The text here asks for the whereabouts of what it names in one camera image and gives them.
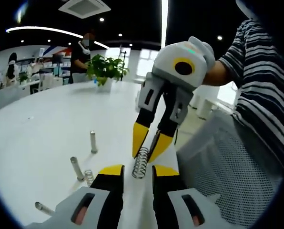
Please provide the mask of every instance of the metal cylinder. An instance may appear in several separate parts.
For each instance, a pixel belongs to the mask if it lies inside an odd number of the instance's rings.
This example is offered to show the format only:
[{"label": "metal cylinder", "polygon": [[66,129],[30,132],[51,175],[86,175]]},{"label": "metal cylinder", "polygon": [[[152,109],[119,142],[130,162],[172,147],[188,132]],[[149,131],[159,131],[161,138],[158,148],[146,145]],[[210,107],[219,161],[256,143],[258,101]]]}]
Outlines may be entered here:
[{"label": "metal cylinder", "polygon": [[70,161],[71,161],[73,169],[76,173],[77,180],[80,181],[80,182],[84,181],[85,177],[84,177],[83,173],[81,172],[79,163],[77,162],[77,158],[73,156],[73,157],[70,158]]},{"label": "metal cylinder", "polygon": [[88,187],[90,187],[94,181],[93,172],[90,169],[88,169],[88,170],[85,170],[84,174],[85,174],[85,178],[87,181],[87,185]]},{"label": "metal cylinder", "polygon": [[93,130],[90,131],[90,141],[91,141],[91,152],[93,154],[96,154],[98,152],[98,148],[96,147],[95,132]]},{"label": "metal cylinder", "polygon": [[54,211],[53,211],[53,210],[51,210],[51,209],[48,208],[47,206],[44,206],[44,205],[41,204],[40,202],[35,202],[35,207],[36,207],[39,211],[41,211],[41,212],[47,214],[48,216],[52,216],[52,215],[54,214]]}]

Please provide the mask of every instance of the striped shirt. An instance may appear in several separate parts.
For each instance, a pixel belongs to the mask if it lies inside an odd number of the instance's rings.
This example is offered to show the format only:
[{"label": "striped shirt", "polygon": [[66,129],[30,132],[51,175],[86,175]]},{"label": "striped shirt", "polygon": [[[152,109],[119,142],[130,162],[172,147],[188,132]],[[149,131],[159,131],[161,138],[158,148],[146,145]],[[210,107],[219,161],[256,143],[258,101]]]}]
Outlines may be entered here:
[{"label": "striped shirt", "polygon": [[241,82],[233,118],[253,130],[284,163],[284,62],[272,37],[257,22],[246,20],[219,61]]}]

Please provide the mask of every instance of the ceiling vent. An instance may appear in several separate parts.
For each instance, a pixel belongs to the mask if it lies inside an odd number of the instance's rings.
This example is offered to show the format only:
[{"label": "ceiling vent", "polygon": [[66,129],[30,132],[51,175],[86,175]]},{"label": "ceiling vent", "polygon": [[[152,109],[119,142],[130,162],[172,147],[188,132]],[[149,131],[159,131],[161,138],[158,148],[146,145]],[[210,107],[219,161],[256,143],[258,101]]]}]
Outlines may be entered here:
[{"label": "ceiling vent", "polygon": [[84,19],[111,9],[101,0],[70,0],[59,10]]}]

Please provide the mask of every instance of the led light strip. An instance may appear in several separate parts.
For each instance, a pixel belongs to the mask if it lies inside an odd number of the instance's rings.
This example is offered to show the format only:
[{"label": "led light strip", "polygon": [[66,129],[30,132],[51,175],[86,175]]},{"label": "led light strip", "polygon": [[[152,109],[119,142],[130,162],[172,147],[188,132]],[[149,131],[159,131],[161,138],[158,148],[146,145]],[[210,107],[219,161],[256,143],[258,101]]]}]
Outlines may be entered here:
[{"label": "led light strip", "polygon": [[165,47],[166,31],[167,31],[167,17],[169,11],[169,0],[161,0],[162,5],[162,33],[161,33],[161,48]]},{"label": "led light strip", "polygon": [[[78,37],[78,38],[81,38],[81,39],[83,38],[83,36],[78,35],[78,34],[73,33],[73,32],[68,32],[68,31],[65,31],[65,30],[58,30],[58,29],[53,29],[53,28],[48,28],[48,27],[41,27],[41,26],[19,26],[19,27],[9,28],[9,29],[6,30],[6,32],[11,32],[11,31],[16,31],[16,30],[48,30],[48,31],[53,31],[53,32],[61,32],[61,33],[71,35],[71,36],[74,36],[74,37]],[[94,42],[94,43],[105,48],[105,49],[109,49],[108,46],[106,46],[102,43],[99,43],[99,42]]]}]

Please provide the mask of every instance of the metal rod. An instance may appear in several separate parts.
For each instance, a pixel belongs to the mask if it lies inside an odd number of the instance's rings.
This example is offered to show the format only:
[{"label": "metal rod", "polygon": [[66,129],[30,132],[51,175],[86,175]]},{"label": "metal rod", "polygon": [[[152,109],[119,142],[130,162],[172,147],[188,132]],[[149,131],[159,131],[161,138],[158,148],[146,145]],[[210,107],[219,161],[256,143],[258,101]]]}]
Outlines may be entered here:
[{"label": "metal rod", "polygon": [[54,211],[48,208],[47,206],[41,204],[40,202],[35,202],[35,207],[39,211],[47,214],[48,216],[52,216],[54,214]]},{"label": "metal rod", "polygon": [[73,169],[76,173],[77,180],[80,181],[80,182],[84,181],[85,177],[84,177],[83,173],[81,172],[79,163],[77,162],[77,158],[73,156],[73,157],[70,158],[70,161],[71,161]]},{"label": "metal rod", "polygon": [[93,154],[96,154],[98,152],[98,148],[96,147],[95,132],[93,130],[90,132],[90,141],[91,141],[91,152]]}]

